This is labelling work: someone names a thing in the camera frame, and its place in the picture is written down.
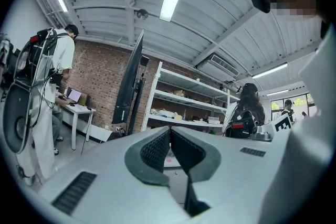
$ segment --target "desk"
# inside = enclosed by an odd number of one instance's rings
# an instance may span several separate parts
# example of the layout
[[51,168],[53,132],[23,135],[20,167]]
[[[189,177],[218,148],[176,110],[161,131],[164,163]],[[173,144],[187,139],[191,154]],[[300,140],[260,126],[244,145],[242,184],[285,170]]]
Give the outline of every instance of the desk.
[[87,125],[87,132],[86,132],[86,141],[89,141],[89,133],[90,127],[92,122],[93,113],[96,111],[95,109],[88,110],[86,106],[75,104],[75,106],[70,105],[62,105],[63,108],[71,111],[74,114],[72,120],[72,132],[71,132],[71,148],[72,150],[76,149],[76,129],[77,129],[77,119],[79,114],[90,114],[90,118]]

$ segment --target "red brick wall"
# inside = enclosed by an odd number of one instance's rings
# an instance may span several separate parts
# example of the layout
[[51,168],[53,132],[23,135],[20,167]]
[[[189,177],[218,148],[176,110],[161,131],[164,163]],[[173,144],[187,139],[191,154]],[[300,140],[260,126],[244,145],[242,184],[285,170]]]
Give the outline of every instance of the red brick wall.
[[[130,54],[131,51],[129,50],[95,42],[78,41],[76,43],[71,76],[66,83],[62,84],[61,88],[64,89],[66,86],[69,86],[90,96],[89,105],[97,110],[92,119],[92,123],[96,126],[104,128],[105,125],[108,125],[110,130],[114,130],[116,127],[111,124],[111,121],[119,86]],[[146,82],[135,121],[135,132],[139,132],[141,129],[151,86],[160,62],[159,59],[151,56],[148,57],[150,58],[150,61],[144,75]],[[191,72],[167,62],[163,62],[163,67],[192,79],[200,78],[202,82],[219,88],[219,84],[216,84],[209,78],[195,72]],[[171,87],[162,83],[158,85],[158,88],[166,91],[172,90]],[[197,98],[198,100],[201,100],[201,98],[204,97],[199,95]],[[181,105],[154,100],[152,107],[157,108],[157,105],[159,107],[166,106],[167,109],[169,108],[173,111],[176,110],[179,114],[183,114],[184,111]],[[188,106],[187,113],[189,115],[193,114],[202,117],[205,115],[206,111]]]

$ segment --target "tv screen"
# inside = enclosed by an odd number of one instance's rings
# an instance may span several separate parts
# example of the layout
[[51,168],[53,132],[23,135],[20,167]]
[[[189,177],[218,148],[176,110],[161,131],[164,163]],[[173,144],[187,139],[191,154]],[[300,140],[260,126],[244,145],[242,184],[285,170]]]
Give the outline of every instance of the tv screen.
[[131,103],[134,94],[135,79],[138,73],[138,65],[141,59],[143,30],[135,44],[126,71],[122,78],[117,101],[113,113],[113,124],[126,122],[130,114]]

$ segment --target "black hair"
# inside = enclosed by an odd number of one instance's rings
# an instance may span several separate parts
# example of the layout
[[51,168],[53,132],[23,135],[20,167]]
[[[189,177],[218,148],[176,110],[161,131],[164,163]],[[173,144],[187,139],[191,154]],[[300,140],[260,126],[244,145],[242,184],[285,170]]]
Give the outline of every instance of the black hair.
[[78,32],[78,28],[76,25],[67,25],[65,28],[64,28],[65,31],[68,31],[68,32],[71,32],[71,33],[74,33],[75,36],[78,36],[79,32]]
[[292,105],[293,103],[292,103],[292,101],[290,101],[289,99],[287,99],[286,101],[285,101],[285,106],[287,106],[287,105]]
[[258,124],[261,126],[265,123],[264,108],[259,101],[259,96],[256,95],[258,88],[253,83],[247,83],[244,85],[240,100],[237,102],[237,108],[233,119],[236,119],[244,111],[250,110],[252,115],[258,120]]

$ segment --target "ceiling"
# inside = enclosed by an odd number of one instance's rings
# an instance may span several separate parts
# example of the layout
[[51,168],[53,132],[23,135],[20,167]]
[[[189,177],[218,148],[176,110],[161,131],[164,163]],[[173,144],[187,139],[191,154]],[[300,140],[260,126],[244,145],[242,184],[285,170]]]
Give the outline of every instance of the ceiling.
[[[320,19],[264,14],[251,0],[179,0],[169,23],[159,19],[163,0],[65,0],[66,13],[57,0],[37,1],[53,26],[72,22],[85,40],[132,48],[144,29],[145,52],[190,69],[216,53],[240,72],[233,86],[249,81],[263,93],[299,82],[320,42]],[[139,9],[148,11],[146,20],[137,18]],[[250,78],[283,62],[289,67]]]

